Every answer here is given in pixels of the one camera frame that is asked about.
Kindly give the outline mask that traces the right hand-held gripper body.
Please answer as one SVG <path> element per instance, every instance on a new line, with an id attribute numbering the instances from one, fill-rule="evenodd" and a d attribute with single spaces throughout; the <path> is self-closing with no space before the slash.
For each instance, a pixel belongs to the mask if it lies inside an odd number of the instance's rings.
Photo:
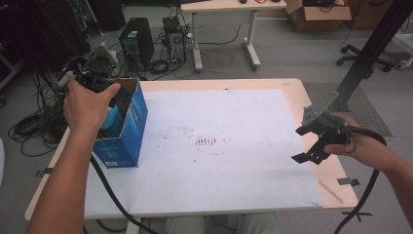
<path id="1" fill-rule="evenodd" d="M 350 141 L 349 131 L 344 121 L 332 116 L 328 111 L 328 106 L 338 95 L 338 92 L 332 92 L 328 95 L 328 99 L 304 108 L 301 124 L 312 127 L 312 133 L 319 138 L 305 153 L 309 155 L 309 161 L 317 165 L 329 157 L 329 153 L 323 151 L 326 145 L 345 144 Z"/>

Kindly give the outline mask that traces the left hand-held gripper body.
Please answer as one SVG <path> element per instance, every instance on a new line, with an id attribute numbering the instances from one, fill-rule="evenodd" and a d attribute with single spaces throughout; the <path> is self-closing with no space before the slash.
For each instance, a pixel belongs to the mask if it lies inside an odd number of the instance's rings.
<path id="1" fill-rule="evenodd" d="M 100 93 L 111 84 L 109 78 L 117 64 L 116 52 L 110 51 L 105 43 L 101 43 L 89 58 L 78 59 L 72 71 L 77 75 L 80 85 Z"/>

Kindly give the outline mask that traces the blue bottle with white cap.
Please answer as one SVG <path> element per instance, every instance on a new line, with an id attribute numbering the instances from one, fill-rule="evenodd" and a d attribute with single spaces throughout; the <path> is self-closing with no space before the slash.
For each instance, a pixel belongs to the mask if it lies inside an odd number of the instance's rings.
<path id="1" fill-rule="evenodd" d="M 125 118 L 121 113 L 120 108 L 115 105 L 114 107 L 109 107 L 107 115 L 100 130 L 103 132 L 105 137 L 118 137 L 123 129 Z"/>

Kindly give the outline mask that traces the blue cardboard box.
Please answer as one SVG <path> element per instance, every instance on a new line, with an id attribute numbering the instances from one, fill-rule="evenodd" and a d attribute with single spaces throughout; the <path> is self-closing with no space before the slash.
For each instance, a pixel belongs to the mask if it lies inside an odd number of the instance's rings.
<path id="1" fill-rule="evenodd" d="M 93 153 L 107 168 L 136 167 L 148 109 L 137 79 L 115 79 L 114 83 L 131 92 L 131 104 L 117 104 L 125 118 L 122 132 L 118 137 L 105 137 L 99 130 Z"/>

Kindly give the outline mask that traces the person's right hand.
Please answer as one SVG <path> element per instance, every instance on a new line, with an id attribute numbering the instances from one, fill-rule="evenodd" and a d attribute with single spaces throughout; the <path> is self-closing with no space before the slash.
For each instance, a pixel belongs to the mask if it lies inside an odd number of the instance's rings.
<path id="1" fill-rule="evenodd" d="M 389 147 L 370 136 L 354 134 L 347 144 L 328 144 L 323 148 L 325 153 L 350 156 L 361 164 L 386 172 L 391 165 Z"/>

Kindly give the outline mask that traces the person's left hand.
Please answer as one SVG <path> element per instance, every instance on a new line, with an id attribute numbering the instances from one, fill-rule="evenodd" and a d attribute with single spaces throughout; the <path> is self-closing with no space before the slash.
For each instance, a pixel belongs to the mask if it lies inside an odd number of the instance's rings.
<path id="1" fill-rule="evenodd" d="M 63 110 L 70 131 L 95 138 L 107 116 L 108 104 L 121 86 L 115 83 L 97 94 L 71 78 L 66 87 L 68 94 L 64 100 Z"/>

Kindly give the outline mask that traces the pale tape strip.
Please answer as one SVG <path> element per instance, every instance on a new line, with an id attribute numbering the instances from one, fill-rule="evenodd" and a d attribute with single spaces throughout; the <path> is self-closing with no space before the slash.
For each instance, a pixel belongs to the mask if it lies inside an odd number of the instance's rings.
<path id="1" fill-rule="evenodd" d="M 332 189 L 330 189 L 322 181 L 319 181 L 319 186 L 323 188 L 324 193 L 328 197 L 328 204 L 343 204 L 344 201 Z"/>

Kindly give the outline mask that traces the black computer tower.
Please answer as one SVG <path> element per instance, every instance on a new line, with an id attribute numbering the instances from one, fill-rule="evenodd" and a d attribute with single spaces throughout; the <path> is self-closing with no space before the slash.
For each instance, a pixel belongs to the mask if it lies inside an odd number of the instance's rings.
<path id="1" fill-rule="evenodd" d="M 129 69 L 147 71 L 155 51 L 149 20 L 131 18 L 119 41 Z"/>

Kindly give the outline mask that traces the person's right leg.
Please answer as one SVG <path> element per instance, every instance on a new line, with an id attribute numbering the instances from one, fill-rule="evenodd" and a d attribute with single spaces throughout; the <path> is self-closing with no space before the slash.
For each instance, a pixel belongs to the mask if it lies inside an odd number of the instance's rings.
<path id="1" fill-rule="evenodd" d="M 242 214 L 236 234 L 282 234 L 282 229 L 274 214 Z"/>

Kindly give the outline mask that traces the person's leg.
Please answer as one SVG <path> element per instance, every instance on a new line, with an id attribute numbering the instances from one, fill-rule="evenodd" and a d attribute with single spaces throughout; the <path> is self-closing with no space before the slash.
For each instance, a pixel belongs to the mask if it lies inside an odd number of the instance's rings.
<path id="1" fill-rule="evenodd" d="M 167 234 L 205 234 L 205 231 L 201 216 L 170 217 L 166 222 Z"/>
<path id="2" fill-rule="evenodd" d="M 274 214 L 242 214 L 236 234 L 282 234 L 282 229 Z"/>

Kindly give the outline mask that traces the open computer case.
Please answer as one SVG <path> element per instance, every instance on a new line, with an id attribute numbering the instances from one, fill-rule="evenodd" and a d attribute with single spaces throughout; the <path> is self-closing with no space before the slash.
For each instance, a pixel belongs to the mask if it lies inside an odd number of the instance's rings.
<path id="1" fill-rule="evenodd" d="M 178 17 L 163 18 L 165 42 L 169 50 L 169 59 L 175 66 L 186 62 L 184 30 Z"/>

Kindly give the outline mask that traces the black tape cross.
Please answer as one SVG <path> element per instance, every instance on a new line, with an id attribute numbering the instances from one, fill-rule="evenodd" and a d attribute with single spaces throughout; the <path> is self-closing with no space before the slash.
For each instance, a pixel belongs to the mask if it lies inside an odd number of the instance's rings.
<path id="1" fill-rule="evenodd" d="M 365 212 L 343 212 L 343 215 L 345 216 L 344 221 L 348 222 L 352 218 L 356 218 L 359 222 L 361 222 L 361 218 L 363 216 L 372 216 L 371 213 L 365 213 Z"/>

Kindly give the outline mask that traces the white paper sheet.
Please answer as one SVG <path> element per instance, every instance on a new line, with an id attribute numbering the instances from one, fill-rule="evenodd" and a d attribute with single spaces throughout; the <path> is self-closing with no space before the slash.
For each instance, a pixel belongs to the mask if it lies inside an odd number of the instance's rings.
<path id="1" fill-rule="evenodd" d="M 103 172 L 132 215 L 320 208 L 282 90 L 147 92 L 138 164 Z"/>

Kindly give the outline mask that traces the open brown cardboard box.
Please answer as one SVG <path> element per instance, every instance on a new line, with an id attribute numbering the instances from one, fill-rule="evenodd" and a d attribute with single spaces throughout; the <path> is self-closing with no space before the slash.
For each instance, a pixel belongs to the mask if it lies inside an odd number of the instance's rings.
<path id="1" fill-rule="evenodd" d="M 320 4 L 306 4 L 305 0 L 284 0 L 287 19 L 295 32 L 334 32 L 343 20 L 352 18 L 344 0 L 326 0 Z"/>

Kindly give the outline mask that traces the closed brown cardboard box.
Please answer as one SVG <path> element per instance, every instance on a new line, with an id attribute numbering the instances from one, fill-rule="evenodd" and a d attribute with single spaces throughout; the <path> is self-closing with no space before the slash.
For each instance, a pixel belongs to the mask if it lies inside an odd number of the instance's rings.
<path id="1" fill-rule="evenodd" d="M 345 0 L 351 20 L 344 24 L 351 30 L 374 30 L 394 0 Z"/>

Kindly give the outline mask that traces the person's left leg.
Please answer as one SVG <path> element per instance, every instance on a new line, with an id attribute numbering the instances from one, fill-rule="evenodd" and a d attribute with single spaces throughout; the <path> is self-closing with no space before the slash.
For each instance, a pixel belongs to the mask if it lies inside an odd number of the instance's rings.
<path id="1" fill-rule="evenodd" d="M 167 234 L 205 234 L 205 231 L 201 216 L 170 217 L 166 222 Z"/>

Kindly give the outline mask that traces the white desk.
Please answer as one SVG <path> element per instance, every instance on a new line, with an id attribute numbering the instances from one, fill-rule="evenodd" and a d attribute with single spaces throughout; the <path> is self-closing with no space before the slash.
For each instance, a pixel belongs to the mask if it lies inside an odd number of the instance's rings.
<path id="1" fill-rule="evenodd" d="M 252 69 L 256 70 L 261 65 L 261 62 L 252 42 L 258 12 L 285 8 L 286 3 L 284 0 L 204 0 L 201 2 L 182 3 L 181 10 L 190 13 L 192 16 L 195 70 L 201 72 L 204 68 L 198 40 L 198 20 L 201 17 L 223 20 L 224 14 L 227 14 L 235 16 L 235 19 L 242 23 L 246 13 L 248 13 L 247 22 L 249 23 L 249 30 L 247 37 L 244 39 L 244 45 L 251 58 Z"/>

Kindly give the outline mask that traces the black metal stand post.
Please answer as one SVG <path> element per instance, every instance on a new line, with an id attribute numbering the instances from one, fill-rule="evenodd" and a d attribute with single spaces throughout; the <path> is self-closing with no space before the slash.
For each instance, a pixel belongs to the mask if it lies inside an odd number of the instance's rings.
<path id="1" fill-rule="evenodd" d="M 394 0 L 378 26 L 361 49 L 336 92 L 338 97 L 328 106 L 329 111 L 341 112 L 374 61 L 383 53 L 395 34 L 413 12 L 413 0 Z"/>

